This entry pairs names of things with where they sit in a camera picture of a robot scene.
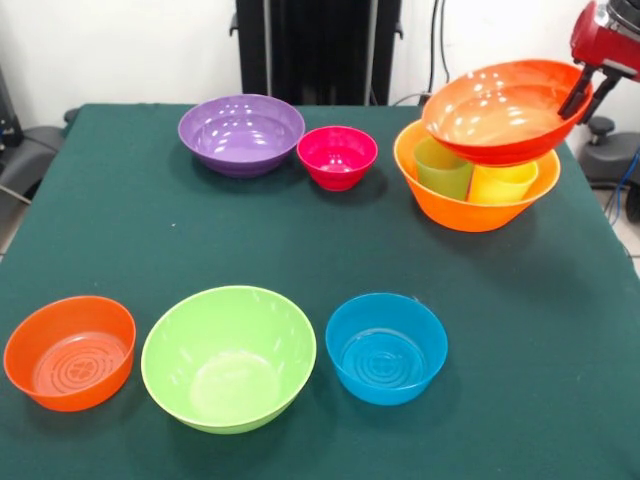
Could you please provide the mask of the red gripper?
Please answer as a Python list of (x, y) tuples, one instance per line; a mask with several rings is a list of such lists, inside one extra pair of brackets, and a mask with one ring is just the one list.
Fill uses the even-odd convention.
[(622, 77), (639, 82), (639, 2), (589, 1), (571, 34), (571, 56), (582, 72), (558, 110), (562, 119), (569, 119), (584, 103), (594, 72), (610, 73), (585, 110), (588, 123)]

